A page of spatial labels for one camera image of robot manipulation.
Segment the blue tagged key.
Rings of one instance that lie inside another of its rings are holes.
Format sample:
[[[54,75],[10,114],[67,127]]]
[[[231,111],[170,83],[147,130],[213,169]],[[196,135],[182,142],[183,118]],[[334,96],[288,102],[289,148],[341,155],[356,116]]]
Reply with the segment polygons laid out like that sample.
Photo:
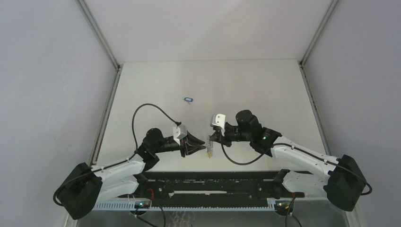
[[[188,104],[191,104],[191,103],[193,102],[193,98],[191,98],[191,97],[184,97],[184,98],[183,98],[183,101],[186,102],[186,103],[188,103]]]

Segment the metal keyring with yellow tag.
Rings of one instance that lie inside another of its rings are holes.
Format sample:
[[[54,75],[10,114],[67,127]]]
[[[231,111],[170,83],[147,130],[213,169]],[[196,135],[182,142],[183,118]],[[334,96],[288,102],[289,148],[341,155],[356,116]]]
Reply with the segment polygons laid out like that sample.
[[[213,141],[211,140],[211,136],[210,135],[207,137],[207,141],[205,142],[205,144],[206,144],[207,156],[208,156],[208,158],[212,158],[212,156],[213,156]]]

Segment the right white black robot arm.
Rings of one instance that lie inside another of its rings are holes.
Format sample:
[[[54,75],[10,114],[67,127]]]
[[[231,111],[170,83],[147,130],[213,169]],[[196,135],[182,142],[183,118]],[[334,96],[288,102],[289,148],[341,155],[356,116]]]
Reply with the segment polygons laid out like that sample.
[[[280,132],[263,127],[250,110],[238,112],[235,119],[237,125],[231,125],[224,114],[214,114],[210,140],[220,143],[222,148],[230,147],[233,142],[248,142],[261,156],[282,159],[306,171],[302,174],[280,170],[273,184],[276,195],[285,197],[298,192],[326,197],[337,208],[353,211],[361,196],[372,193],[372,186],[354,158],[330,156],[296,144]]]

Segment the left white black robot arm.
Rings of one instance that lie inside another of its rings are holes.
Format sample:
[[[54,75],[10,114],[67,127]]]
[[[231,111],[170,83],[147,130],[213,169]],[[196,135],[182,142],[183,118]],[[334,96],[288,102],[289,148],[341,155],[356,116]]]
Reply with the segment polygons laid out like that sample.
[[[160,129],[152,128],[134,154],[126,159],[103,166],[86,163],[75,166],[53,194],[53,201],[74,220],[80,219],[101,202],[126,194],[144,196],[148,185],[139,177],[156,165],[158,153],[179,151],[186,157],[203,149],[205,142],[182,126],[174,127],[170,137],[164,137]]]

